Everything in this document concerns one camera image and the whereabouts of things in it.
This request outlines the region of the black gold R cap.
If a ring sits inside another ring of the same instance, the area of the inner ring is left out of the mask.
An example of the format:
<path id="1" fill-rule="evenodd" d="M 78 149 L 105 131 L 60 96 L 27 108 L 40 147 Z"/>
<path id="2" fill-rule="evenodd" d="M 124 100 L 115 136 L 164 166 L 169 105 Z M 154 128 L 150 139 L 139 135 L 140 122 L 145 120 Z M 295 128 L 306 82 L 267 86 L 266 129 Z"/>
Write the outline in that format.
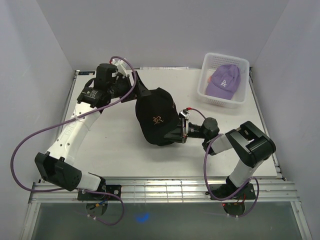
<path id="1" fill-rule="evenodd" d="M 160 87 L 150 93 L 137 99 L 135 104 L 135 115 L 143 136 L 152 145 L 171 145 L 174 142 L 164 136 L 180 122 L 176 104 L 171 94 Z"/>

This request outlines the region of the purple baseball cap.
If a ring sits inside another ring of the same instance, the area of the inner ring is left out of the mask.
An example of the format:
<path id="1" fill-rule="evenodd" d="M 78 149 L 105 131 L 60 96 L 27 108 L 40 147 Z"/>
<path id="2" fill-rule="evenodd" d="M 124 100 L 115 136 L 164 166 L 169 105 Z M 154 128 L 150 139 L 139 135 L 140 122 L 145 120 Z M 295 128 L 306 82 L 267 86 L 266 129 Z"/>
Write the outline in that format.
<path id="1" fill-rule="evenodd" d="M 205 94 L 231 100 L 241 82 L 241 72 L 235 64 L 223 64 L 208 79 Z"/>

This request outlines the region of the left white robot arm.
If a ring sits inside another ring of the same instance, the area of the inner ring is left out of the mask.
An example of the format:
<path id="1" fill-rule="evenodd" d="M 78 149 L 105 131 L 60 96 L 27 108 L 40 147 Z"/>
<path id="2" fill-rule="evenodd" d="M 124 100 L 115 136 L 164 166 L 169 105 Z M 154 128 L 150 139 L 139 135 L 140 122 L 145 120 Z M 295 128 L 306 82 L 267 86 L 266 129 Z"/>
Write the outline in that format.
<path id="1" fill-rule="evenodd" d="M 46 153 L 39 152 L 35 157 L 35 164 L 44 181 L 68 191 L 88 190 L 95 200 L 106 195 L 106 181 L 103 177 L 83 172 L 74 164 L 91 126 L 101 116 L 104 108 L 112 105 L 113 99 L 120 99 L 124 103 L 148 95 L 139 74 L 133 71 L 132 76 L 134 85 L 119 63 L 101 63 L 97 67 L 95 77 L 84 85 L 76 99 L 71 118 L 54 144 Z"/>

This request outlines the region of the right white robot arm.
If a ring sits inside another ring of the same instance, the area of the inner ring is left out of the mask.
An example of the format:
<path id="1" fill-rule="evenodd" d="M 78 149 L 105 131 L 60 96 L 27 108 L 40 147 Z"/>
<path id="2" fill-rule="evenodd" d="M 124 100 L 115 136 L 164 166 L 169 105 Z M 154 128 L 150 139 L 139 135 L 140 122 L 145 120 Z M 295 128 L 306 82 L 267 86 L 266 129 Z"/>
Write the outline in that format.
<path id="1" fill-rule="evenodd" d="M 218 122 L 212 117 L 205 118 L 202 125 L 183 120 L 164 135 L 166 141 L 175 143 L 184 143 L 187 138 L 203 139 L 203 174 L 206 182 L 209 155 L 215 156 L 232 149 L 239 157 L 225 183 L 217 189 L 208 189 L 208 194 L 216 200 L 237 199 L 242 195 L 257 168 L 276 151 L 275 143 L 251 121 L 246 121 L 237 129 L 220 133 Z"/>

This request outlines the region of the white plastic basket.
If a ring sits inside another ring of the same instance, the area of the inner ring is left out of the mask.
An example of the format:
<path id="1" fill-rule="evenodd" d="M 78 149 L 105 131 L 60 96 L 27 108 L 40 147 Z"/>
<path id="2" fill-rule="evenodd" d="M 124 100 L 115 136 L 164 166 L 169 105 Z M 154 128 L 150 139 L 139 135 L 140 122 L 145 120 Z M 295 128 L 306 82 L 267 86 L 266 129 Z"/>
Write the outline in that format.
<path id="1" fill-rule="evenodd" d="M 244 58 L 209 52 L 204 56 L 197 94 L 205 102 L 226 108 L 244 104 L 250 63 Z"/>

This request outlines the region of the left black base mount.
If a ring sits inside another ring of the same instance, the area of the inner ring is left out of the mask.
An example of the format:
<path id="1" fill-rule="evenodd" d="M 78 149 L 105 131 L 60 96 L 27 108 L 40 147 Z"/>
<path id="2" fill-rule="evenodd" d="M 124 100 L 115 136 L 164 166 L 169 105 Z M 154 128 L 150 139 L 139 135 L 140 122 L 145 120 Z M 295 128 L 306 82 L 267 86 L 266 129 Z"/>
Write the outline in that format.
<path id="1" fill-rule="evenodd" d="M 122 186 L 119 184 L 104 185 L 97 190 L 99 194 L 87 192 L 86 190 L 80 190 L 77 194 L 78 201 L 116 201 L 117 198 L 102 193 L 108 193 L 121 197 Z"/>

